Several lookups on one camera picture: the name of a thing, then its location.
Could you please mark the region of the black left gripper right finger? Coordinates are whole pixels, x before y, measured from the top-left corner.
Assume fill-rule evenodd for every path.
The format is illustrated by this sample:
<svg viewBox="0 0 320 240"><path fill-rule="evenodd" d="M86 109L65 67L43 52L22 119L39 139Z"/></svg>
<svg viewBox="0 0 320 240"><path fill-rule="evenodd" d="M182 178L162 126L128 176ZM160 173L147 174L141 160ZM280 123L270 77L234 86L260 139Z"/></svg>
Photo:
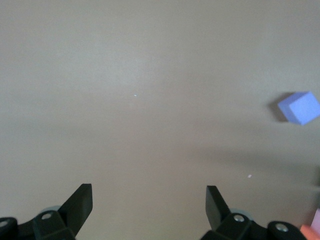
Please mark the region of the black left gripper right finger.
<svg viewBox="0 0 320 240"><path fill-rule="evenodd" d="M214 185L206 187L205 212L211 229L202 240L305 240L294 225L284 221L271 221L267 227L257 224L245 214L231 212Z"/></svg>

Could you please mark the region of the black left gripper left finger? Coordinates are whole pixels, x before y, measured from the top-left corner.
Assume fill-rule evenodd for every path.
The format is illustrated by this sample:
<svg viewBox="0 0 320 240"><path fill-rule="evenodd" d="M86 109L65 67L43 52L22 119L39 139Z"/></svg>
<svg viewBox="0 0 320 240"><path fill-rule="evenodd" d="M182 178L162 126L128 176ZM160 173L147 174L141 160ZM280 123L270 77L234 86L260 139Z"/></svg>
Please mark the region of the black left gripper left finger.
<svg viewBox="0 0 320 240"><path fill-rule="evenodd" d="M84 183L57 210L41 212L22 224L18 224L14 217L2 217L0 238L2 240L75 240L92 210L92 185Z"/></svg>

